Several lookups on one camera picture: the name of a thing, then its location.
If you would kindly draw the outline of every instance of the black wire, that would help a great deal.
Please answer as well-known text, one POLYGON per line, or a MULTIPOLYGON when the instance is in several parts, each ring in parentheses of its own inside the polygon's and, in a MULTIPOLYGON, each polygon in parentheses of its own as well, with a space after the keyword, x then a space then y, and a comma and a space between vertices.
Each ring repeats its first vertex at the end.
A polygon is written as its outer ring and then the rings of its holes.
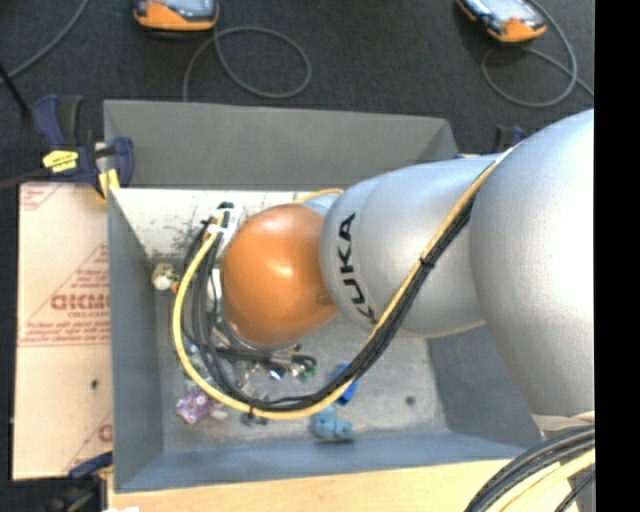
POLYGON ((550 464, 595 446, 595 425, 571 430, 522 453, 503 467, 478 491, 465 512, 487 510, 518 483, 550 464))
POLYGON ((562 502, 558 505, 555 512, 565 512, 565 510, 568 510, 569 507, 573 505, 574 501, 578 499, 578 496, 580 496, 580 494, 582 494, 582 492, 584 492, 589 484, 595 479, 596 470, 594 468, 593 471, 591 471, 589 475, 584 480, 582 480, 582 482, 580 482, 569 494, 567 494, 565 499, 562 500, 562 502))
MULTIPOLYGON (((217 3, 216 8, 219 8, 219 6, 220 6, 220 2, 217 3)), ((305 51, 302 49, 302 47, 298 43, 296 43, 293 39, 291 39, 290 37, 280 32, 277 32, 269 28, 254 27, 254 26, 231 27, 231 28, 227 28, 219 31, 217 29, 217 24, 216 24, 216 26, 214 26, 212 29, 212 33, 213 35, 209 39, 207 39, 202 45, 200 45, 200 47, 195 51, 195 53, 191 57, 191 60, 189 61, 189 64, 187 65, 187 70, 184 74, 184 78, 182 82, 182 101, 184 102, 188 101, 189 80, 191 77, 191 71, 193 69, 193 66, 198 60, 198 57, 200 56, 200 54, 206 48, 208 48, 209 45, 211 45, 211 43, 214 43, 216 54, 218 56, 218 60, 220 61, 220 65, 222 66, 222 69, 224 69, 224 71, 227 73, 227 75, 229 75, 229 77, 237 85, 239 85, 246 91, 252 94, 255 94, 256 96, 260 96, 262 98, 270 98, 270 99, 291 98, 293 96, 300 94, 302 91, 304 91, 308 87, 309 83, 311 82, 313 70, 312 70, 311 62, 309 61, 309 57, 307 56, 305 51), (265 91, 263 89, 258 89, 257 87, 253 87, 247 84, 246 82, 244 82, 243 80, 241 80, 240 77, 238 77, 238 75, 231 69, 231 66, 229 66, 227 60, 225 59, 224 52, 222 51, 222 48, 220 46, 220 40, 223 37, 226 37, 232 34, 243 33, 243 32, 244 33, 256 32, 256 33, 267 34, 269 36, 275 37, 276 39, 280 39, 285 43, 287 43, 288 45, 290 45, 300 55, 300 57, 304 61, 306 74, 302 83, 298 87, 295 87, 290 91, 271 92, 271 91, 265 91)))

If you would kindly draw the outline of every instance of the black cable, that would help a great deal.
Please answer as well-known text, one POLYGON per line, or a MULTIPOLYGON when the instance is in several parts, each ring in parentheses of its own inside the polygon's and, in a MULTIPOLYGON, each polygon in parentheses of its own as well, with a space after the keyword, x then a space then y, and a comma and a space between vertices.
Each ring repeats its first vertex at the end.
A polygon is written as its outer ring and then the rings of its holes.
POLYGON ((504 466, 478 491, 465 512, 483 512, 520 482, 541 469, 595 446, 595 425, 573 429, 538 444, 504 466))
POLYGON ((222 69, 225 71, 225 73, 227 73, 229 78, 231 78, 237 85, 239 85, 246 91, 252 94, 255 94, 256 96, 260 96, 262 98, 269 98, 269 99, 291 98, 293 96, 300 94, 302 91, 304 91, 308 87, 309 83, 311 82, 313 70, 312 70, 309 57, 307 56, 305 51, 302 49, 302 47, 298 43, 296 43, 290 37, 282 34, 281 32, 278 32, 276 30, 269 29, 269 28, 256 27, 256 26, 250 26, 250 25, 241 26, 241 27, 231 27, 224 30, 220 30, 220 31, 218 31, 217 25, 216 25, 213 27, 212 32, 213 32, 213 35, 209 39, 207 39, 204 43, 202 43, 202 45, 200 45, 200 47, 195 51, 195 53, 191 57, 191 60, 189 61, 189 64, 187 66, 187 70, 184 74, 184 79, 182 82, 182 101, 187 102, 189 98, 189 80, 191 78, 191 71, 193 70, 193 66, 195 65, 196 61, 200 57, 200 54, 205 49, 207 49, 211 45, 211 43, 214 43, 218 61, 220 62, 222 69), (253 87, 252 85, 247 84, 246 82, 240 79, 240 77, 233 71, 233 69, 231 69, 231 66, 229 65, 229 63, 224 57, 224 52, 222 51, 220 40, 232 34, 252 33, 252 32, 266 34, 276 39, 280 39, 281 41, 284 41, 289 46, 291 46, 296 51, 296 53, 300 55, 300 57, 304 62, 306 74, 304 79, 302 80, 302 83, 299 86, 293 88, 290 91, 285 91, 285 92, 266 91, 266 90, 259 89, 257 87, 253 87))
POLYGON ((555 512, 565 512, 578 499, 578 496, 596 479, 596 470, 594 469, 589 475, 582 480, 558 505, 555 512))
POLYGON ((489 86, 495 92, 497 92, 500 96, 502 96, 503 98, 509 100, 510 102, 515 103, 516 105, 520 105, 520 106, 523 106, 523 107, 530 107, 530 108, 545 108, 545 107, 552 107, 554 105, 557 105, 558 103, 560 103, 562 100, 564 100, 571 93, 571 91, 573 90, 573 88, 575 87, 576 84, 580 85, 593 98, 594 97, 593 91, 589 88, 589 86, 584 81, 582 81, 582 80, 580 80, 578 78, 578 64, 576 62, 575 53, 573 52, 573 48, 571 47, 571 44, 569 43, 569 40, 564 35, 564 32, 562 32, 562 29, 560 28, 560 26, 556 23, 556 21, 553 19, 553 17, 540 4, 538 4, 534 0, 527 0, 527 1, 534 8, 536 8, 536 9, 538 9, 540 11, 540 13, 543 15, 543 17, 549 22, 549 25, 558 34, 558 37, 560 38, 560 41, 561 41, 562 45, 564 46, 564 48, 565 48, 565 50, 567 52, 567 56, 569 58, 569 67, 566 68, 565 66, 560 64, 554 58, 552 58, 549 55, 546 55, 546 54, 544 54, 542 52, 539 52, 538 50, 535 50, 533 48, 527 48, 527 47, 519 47, 519 48, 523 52, 530 53, 531 55, 535 55, 536 57, 539 57, 539 58, 547 61, 548 63, 552 64, 556 68, 558 68, 561 71, 563 71, 564 73, 566 73, 569 76, 569 83, 564 88, 562 93, 560 93, 558 96, 556 96, 555 98, 552 98, 552 99, 550 99, 548 101, 532 102, 532 101, 521 100, 521 99, 518 99, 518 98, 516 98, 514 96, 511 96, 511 95, 507 94, 506 92, 504 92, 502 89, 500 89, 495 84, 495 82, 491 79, 491 77, 489 76, 489 71, 487 69, 487 60, 496 51, 495 49, 491 49, 491 50, 487 51, 487 53, 485 53, 485 55, 484 55, 484 57, 482 59, 482 64, 480 66, 481 69, 482 69, 482 75, 484 76, 484 78, 487 81, 487 83, 489 84, 489 86))

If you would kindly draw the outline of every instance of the blue clamp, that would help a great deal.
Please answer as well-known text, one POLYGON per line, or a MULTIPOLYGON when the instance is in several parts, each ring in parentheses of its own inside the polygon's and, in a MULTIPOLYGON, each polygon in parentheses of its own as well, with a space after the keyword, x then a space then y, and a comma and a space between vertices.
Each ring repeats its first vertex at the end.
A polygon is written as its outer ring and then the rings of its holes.
POLYGON ((73 158, 65 159, 64 164, 58 168, 45 165, 49 172, 49 179, 85 182, 104 195, 105 190, 100 179, 103 171, 97 167, 96 159, 106 156, 114 157, 117 162, 114 167, 119 186, 127 186, 134 169, 133 143, 128 137, 116 137, 106 148, 95 152, 86 146, 79 145, 76 137, 76 122, 81 102, 81 96, 58 98, 55 94, 50 94, 32 107, 31 116, 36 130, 46 139, 52 150, 50 156, 56 150, 73 153, 73 158))
POLYGON ((338 419, 336 408, 330 405, 312 416, 311 431, 326 441, 352 441, 355 439, 353 425, 338 419))

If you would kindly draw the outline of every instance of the small object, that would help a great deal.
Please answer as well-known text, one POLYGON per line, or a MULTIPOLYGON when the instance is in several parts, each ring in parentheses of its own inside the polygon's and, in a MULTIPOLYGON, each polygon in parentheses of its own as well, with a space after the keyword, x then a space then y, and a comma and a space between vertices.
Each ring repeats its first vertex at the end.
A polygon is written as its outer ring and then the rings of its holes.
POLYGON ((209 416, 211 416, 213 419, 216 419, 218 421, 224 421, 229 417, 229 413, 227 411, 224 411, 222 409, 216 409, 214 407, 213 409, 211 409, 209 416))
POLYGON ((524 43, 547 30, 544 18, 525 0, 456 0, 469 19, 501 43, 524 43))
POLYGON ((527 138, 525 131, 519 126, 496 125, 494 153, 502 153, 527 138))
POLYGON ((189 424, 195 425, 211 412, 212 403, 209 396, 201 389, 188 393, 178 400, 176 412, 189 424))
POLYGON ((311 431, 325 441, 351 441, 355 438, 353 425, 338 419, 332 405, 314 414, 311 422, 311 431))
POLYGON ((158 263, 151 274, 151 282, 156 290, 165 291, 179 281, 175 267, 171 263, 158 263))
POLYGON ((256 425, 265 426, 269 423, 267 418, 263 418, 262 416, 257 416, 253 413, 245 412, 240 416, 240 421, 243 425, 247 427, 255 427, 256 425))
MULTIPOLYGON (((338 375, 340 372, 342 372, 347 366, 349 366, 348 363, 345 363, 343 365, 340 365, 336 368, 336 372, 335 375, 338 375)), ((349 386, 346 391, 344 393, 342 393, 342 395, 336 400, 336 403, 338 405, 342 405, 345 406, 347 405, 351 399, 353 398, 353 395, 356 392, 356 389, 358 389, 358 381, 354 380, 353 383, 351 384, 351 386, 349 386)))

